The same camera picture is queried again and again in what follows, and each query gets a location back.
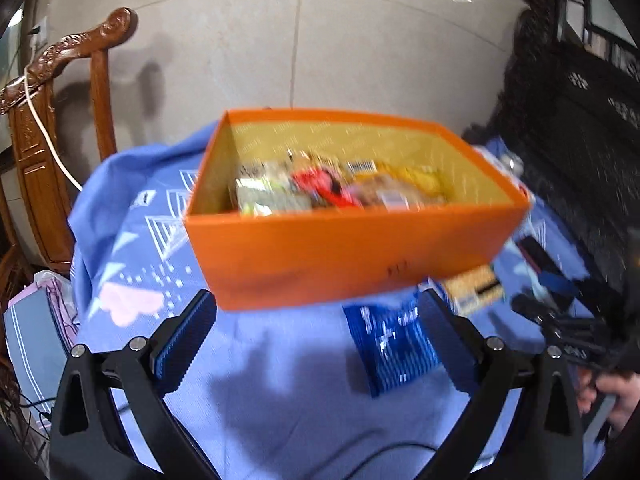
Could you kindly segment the blue snack bag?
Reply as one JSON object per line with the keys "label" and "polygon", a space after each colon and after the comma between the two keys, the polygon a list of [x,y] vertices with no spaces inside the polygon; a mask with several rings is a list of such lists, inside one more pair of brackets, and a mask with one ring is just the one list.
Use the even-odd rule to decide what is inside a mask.
{"label": "blue snack bag", "polygon": [[411,384],[440,365],[420,320],[419,295],[399,306],[351,304],[344,307],[372,398]]}

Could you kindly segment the pink small-cookie bag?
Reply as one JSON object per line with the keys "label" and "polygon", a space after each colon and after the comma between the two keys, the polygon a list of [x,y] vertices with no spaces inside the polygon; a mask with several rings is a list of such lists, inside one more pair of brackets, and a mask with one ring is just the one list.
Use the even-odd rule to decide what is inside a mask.
{"label": "pink small-cookie bag", "polygon": [[388,174],[374,174],[354,181],[347,191],[365,207],[409,209],[427,203],[427,197],[420,190]]}

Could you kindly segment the beige black cracker box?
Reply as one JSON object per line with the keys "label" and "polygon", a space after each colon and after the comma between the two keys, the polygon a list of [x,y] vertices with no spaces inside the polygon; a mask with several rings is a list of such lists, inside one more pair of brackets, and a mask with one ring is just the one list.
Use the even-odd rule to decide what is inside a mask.
{"label": "beige black cracker box", "polygon": [[506,294],[497,274],[488,264],[447,278],[438,284],[454,314],[466,318],[503,300]]}

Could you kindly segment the red-cased smartphone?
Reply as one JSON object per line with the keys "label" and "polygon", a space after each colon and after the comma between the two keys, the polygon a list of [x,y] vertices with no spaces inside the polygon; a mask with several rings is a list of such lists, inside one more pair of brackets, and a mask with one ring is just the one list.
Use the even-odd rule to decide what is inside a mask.
{"label": "red-cased smartphone", "polygon": [[524,236],[517,240],[515,245],[525,261],[537,274],[550,273],[557,276],[563,276],[561,269],[541,244],[537,242],[535,237],[531,235]]}

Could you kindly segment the blue patterned tablecloth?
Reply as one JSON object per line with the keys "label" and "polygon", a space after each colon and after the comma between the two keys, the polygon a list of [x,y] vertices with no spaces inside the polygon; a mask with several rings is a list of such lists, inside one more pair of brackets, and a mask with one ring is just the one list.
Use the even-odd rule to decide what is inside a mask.
{"label": "blue patterned tablecloth", "polygon": [[[90,350],[152,334],[205,287],[182,214],[212,134],[115,155],[78,195],[72,282]],[[468,397],[435,368],[372,398],[343,308],[218,314],[166,404],[221,477],[411,479],[445,440]]]}

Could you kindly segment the striped bag on floor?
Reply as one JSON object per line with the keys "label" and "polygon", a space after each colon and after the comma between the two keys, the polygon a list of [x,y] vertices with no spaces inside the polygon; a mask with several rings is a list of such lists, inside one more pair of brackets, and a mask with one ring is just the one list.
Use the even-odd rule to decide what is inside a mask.
{"label": "striped bag on floor", "polygon": [[18,400],[32,412],[37,428],[50,428],[68,352],[80,322],[72,283],[52,271],[40,271],[9,300],[3,313],[6,345],[20,387]]}

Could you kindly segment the yellow cake snack bag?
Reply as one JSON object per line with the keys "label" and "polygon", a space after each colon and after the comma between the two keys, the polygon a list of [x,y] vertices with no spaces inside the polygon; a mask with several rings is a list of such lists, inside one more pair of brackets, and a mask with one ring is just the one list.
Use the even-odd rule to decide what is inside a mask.
{"label": "yellow cake snack bag", "polygon": [[449,202],[448,184],[440,172],[432,167],[394,166],[386,162],[378,162],[376,166],[379,172],[412,186],[431,202],[439,204]]}

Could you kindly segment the yellow-green snack packet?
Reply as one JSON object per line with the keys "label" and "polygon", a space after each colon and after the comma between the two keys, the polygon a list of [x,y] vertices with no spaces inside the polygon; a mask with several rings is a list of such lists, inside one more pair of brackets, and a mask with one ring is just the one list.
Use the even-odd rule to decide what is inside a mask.
{"label": "yellow-green snack packet", "polygon": [[248,216],[265,217],[312,209],[310,196],[300,192],[288,179],[236,179],[235,198],[240,213]]}

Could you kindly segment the orange cardboard box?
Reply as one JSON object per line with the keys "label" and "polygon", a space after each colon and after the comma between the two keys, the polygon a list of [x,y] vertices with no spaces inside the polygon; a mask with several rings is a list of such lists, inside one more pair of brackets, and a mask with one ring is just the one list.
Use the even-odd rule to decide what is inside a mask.
{"label": "orange cardboard box", "polygon": [[[435,169],[448,200],[265,217],[233,208],[230,188],[242,165],[294,151]],[[246,311],[368,296],[482,266],[529,207],[519,185],[436,122],[346,110],[230,110],[208,142],[183,223],[218,304]]]}

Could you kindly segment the white drink can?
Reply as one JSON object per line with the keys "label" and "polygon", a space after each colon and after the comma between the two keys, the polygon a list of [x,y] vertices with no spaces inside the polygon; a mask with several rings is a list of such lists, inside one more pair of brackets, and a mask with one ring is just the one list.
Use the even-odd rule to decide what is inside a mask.
{"label": "white drink can", "polygon": [[518,157],[517,154],[505,151],[499,157],[502,166],[519,178],[524,172],[524,162]]}

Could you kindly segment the carved wooden chair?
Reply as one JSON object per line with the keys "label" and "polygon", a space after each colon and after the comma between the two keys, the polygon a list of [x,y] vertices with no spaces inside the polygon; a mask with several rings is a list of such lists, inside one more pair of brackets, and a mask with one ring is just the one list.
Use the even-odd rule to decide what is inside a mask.
{"label": "carved wooden chair", "polygon": [[29,63],[22,76],[1,89],[1,114],[9,119],[17,180],[32,235],[44,266],[66,274],[72,264],[74,238],[70,215],[70,188],[81,185],[58,151],[53,81],[76,60],[90,61],[90,98],[100,159],[117,152],[112,115],[108,54],[137,30],[134,10],[118,8],[86,32],[76,32],[46,47]]}

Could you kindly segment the red snack packet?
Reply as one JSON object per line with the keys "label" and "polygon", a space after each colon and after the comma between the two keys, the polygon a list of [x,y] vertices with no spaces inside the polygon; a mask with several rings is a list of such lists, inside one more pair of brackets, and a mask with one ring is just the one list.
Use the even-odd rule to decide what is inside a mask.
{"label": "red snack packet", "polygon": [[341,176],[329,168],[314,166],[293,171],[295,185],[312,197],[323,200],[330,207],[360,208],[361,203],[343,186]]}

